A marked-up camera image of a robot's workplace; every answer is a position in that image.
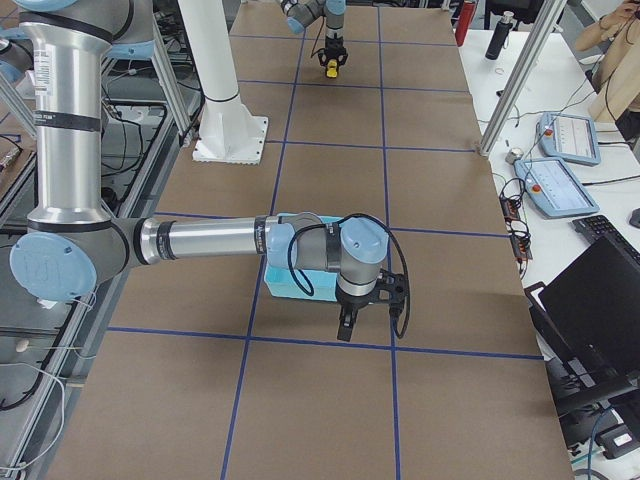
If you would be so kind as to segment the yellow beetle toy car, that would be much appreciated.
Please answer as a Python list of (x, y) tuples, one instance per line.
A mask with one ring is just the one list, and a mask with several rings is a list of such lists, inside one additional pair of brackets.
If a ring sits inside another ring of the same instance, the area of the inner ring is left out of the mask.
[(335, 79), (339, 75), (339, 63), (336, 59), (330, 59), (325, 67), (325, 76), (330, 79)]

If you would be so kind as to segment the light blue plastic bin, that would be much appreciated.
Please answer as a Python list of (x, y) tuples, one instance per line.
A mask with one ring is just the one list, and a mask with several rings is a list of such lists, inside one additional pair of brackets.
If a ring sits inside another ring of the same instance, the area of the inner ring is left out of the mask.
[(337, 273), (327, 270), (327, 224), (337, 217), (284, 214), (266, 219), (264, 281), (273, 297), (335, 302)]

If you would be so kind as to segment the orange circuit board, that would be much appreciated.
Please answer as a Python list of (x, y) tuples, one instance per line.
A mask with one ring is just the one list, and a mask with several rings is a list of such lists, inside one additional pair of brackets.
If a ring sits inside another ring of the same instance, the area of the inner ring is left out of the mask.
[(501, 197), (500, 206), (516, 261), (528, 262), (532, 259), (531, 233), (520, 213), (520, 203), (515, 199)]

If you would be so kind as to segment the black water bottle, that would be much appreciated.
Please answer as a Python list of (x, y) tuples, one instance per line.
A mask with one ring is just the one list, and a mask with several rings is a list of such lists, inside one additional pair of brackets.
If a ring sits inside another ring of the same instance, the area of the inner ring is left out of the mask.
[(493, 36), (487, 47), (485, 57), (489, 60), (497, 60), (501, 50), (503, 49), (505, 42), (511, 29), (514, 26), (514, 13), (511, 11), (505, 11), (498, 21)]

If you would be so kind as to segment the small silver metal cylinder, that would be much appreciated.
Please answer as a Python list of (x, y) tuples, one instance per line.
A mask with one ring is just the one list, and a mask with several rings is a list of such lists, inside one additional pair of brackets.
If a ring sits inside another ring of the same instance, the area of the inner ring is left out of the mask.
[(517, 160), (520, 160), (523, 157), (523, 155), (524, 155), (524, 152), (523, 152), (522, 149), (517, 148), (517, 147), (513, 147), (506, 154), (505, 161), (509, 165), (513, 165)]

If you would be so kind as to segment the lower teach pendant tablet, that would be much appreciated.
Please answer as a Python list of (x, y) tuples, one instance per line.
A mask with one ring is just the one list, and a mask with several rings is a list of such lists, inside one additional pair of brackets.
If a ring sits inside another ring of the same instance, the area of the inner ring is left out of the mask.
[(531, 200), (545, 216), (576, 217), (599, 211), (599, 205), (563, 159), (519, 159), (513, 167)]

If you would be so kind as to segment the teach pendant tablet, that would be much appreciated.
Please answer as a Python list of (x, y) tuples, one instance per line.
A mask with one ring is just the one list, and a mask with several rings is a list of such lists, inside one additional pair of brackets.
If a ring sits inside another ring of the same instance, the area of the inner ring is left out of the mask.
[(595, 123), (591, 118), (544, 111), (537, 123), (541, 151), (571, 163), (596, 166), (601, 163)]
[(563, 159), (519, 159), (513, 167), (531, 200), (545, 216), (576, 217), (599, 211), (599, 205)]

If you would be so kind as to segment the black laptop computer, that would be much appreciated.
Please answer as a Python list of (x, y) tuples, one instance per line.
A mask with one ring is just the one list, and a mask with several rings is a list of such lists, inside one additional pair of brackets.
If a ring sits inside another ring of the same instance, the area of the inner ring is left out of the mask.
[(537, 330), (561, 361), (594, 385), (560, 397), (560, 415), (609, 401), (627, 424), (639, 421), (639, 264), (602, 237), (549, 284), (525, 289)]

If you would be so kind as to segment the black keyboard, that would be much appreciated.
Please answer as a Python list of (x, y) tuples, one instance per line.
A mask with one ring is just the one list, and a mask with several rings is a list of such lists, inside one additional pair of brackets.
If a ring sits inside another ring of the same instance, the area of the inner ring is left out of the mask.
[(639, 251), (604, 215), (578, 218), (573, 220), (572, 224), (575, 231), (582, 235), (590, 244), (595, 243), (600, 238), (606, 238), (627, 257), (635, 263), (639, 263)]

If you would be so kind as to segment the upper teach pendant tablet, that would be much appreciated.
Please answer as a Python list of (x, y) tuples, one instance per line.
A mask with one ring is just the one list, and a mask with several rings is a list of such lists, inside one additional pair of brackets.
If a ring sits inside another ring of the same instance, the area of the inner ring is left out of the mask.
[(537, 123), (541, 151), (571, 163), (596, 166), (601, 163), (595, 123), (591, 118), (544, 111)]

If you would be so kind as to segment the seated person in beige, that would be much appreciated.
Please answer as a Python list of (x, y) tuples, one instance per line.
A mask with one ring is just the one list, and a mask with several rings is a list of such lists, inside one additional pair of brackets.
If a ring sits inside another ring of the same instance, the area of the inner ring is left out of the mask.
[[(590, 80), (597, 92), (606, 95), (608, 114), (626, 139), (639, 135), (639, 73), (625, 77), (624, 69), (631, 65), (633, 51), (639, 47), (639, 2), (622, 1), (613, 11), (584, 28), (575, 41), (578, 51), (586, 51), (608, 43), (604, 56)], [(619, 111), (613, 107), (616, 93), (635, 93), (628, 105)]]

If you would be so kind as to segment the white pedestal column base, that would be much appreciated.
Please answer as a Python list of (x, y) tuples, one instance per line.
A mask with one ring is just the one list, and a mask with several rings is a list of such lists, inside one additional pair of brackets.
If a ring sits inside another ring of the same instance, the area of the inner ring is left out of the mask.
[(258, 164), (268, 119), (252, 115), (241, 99), (223, 4), (178, 4), (205, 97), (193, 159)]

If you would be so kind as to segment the aluminium frame post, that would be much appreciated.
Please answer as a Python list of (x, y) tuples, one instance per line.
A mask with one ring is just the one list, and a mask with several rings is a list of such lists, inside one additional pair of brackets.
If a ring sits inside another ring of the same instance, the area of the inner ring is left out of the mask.
[(558, 23), (567, 0), (547, 0), (543, 3), (538, 18), (529, 32), (524, 47), (516, 61), (514, 69), (506, 83), (504, 91), (478, 145), (478, 153), (488, 157), (503, 130), (507, 118), (516, 105), (526, 80), (546, 44), (546, 41)]

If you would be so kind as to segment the aluminium side frame rail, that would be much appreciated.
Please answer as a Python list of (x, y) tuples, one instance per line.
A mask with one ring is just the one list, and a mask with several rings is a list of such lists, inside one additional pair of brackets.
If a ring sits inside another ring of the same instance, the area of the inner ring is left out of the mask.
[[(102, 180), (118, 217), (154, 213), (179, 150), (192, 138), (199, 105), (195, 70), (174, 40), (155, 40), (148, 61), (108, 59), (103, 94), (119, 112), (110, 119)], [(9, 134), (1, 151), (23, 151), (1, 173), (1, 476), (37, 479), (77, 402), (124, 290), (127, 275), (92, 294), (44, 307), (13, 278), (12, 246), (26, 232), (37, 196), (36, 156), (28, 135)]]

